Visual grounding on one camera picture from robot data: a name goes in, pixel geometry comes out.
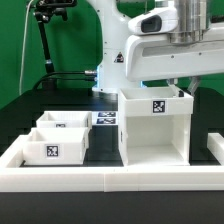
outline white plastic panel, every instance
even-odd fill
[[[94,168],[10,168],[0,182],[0,192],[104,191],[104,173]]]
[[[224,165],[224,138],[219,133],[209,133],[208,134],[208,149],[219,161],[219,163]]]
[[[29,137],[20,135],[1,156],[1,168],[16,168],[23,163],[23,146]]]
[[[108,170],[104,177],[104,191],[138,191],[138,173],[125,169]]]
[[[211,25],[203,41],[190,45],[171,44],[169,34],[132,35],[126,42],[126,76],[147,81],[222,74],[223,40],[223,23]]]
[[[161,27],[160,30],[156,32],[143,32],[142,24],[145,20],[149,20],[158,16],[161,19]],[[157,34],[157,33],[168,33],[174,30],[178,26],[178,14],[177,9],[175,7],[161,7],[155,8],[147,13],[144,13],[140,16],[137,16],[129,21],[128,27],[129,30],[134,35],[149,35],[149,34]]]

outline tall white box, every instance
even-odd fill
[[[189,165],[193,97],[175,88],[120,90],[119,150],[125,166]]]

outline black cable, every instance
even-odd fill
[[[42,78],[51,77],[54,75],[85,75],[84,71],[69,71],[69,72],[50,72],[46,75],[44,75]]]
[[[55,80],[66,80],[66,81],[88,81],[88,82],[94,82],[95,81],[95,77],[89,77],[89,78],[73,78],[73,79],[67,79],[67,78],[42,78],[40,79],[34,86],[33,86],[33,90],[37,90],[38,86],[43,82],[46,81],[48,79],[55,79]]]

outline small white box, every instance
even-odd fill
[[[38,128],[92,128],[91,111],[45,111],[36,121]]]
[[[23,146],[25,165],[83,164],[88,128],[33,128]]]
[[[192,96],[179,88],[153,87],[121,89],[118,99],[124,165],[189,165]]]

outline black table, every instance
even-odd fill
[[[94,98],[88,89],[28,91],[0,110],[0,152],[29,133],[45,110],[116,111],[117,103]],[[191,165],[218,165],[206,145],[209,132],[224,136],[224,96],[198,89],[191,125]],[[94,128],[90,143],[95,151],[84,166],[122,166],[117,127]],[[0,193],[0,223],[220,224],[223,205],[223,191]]]

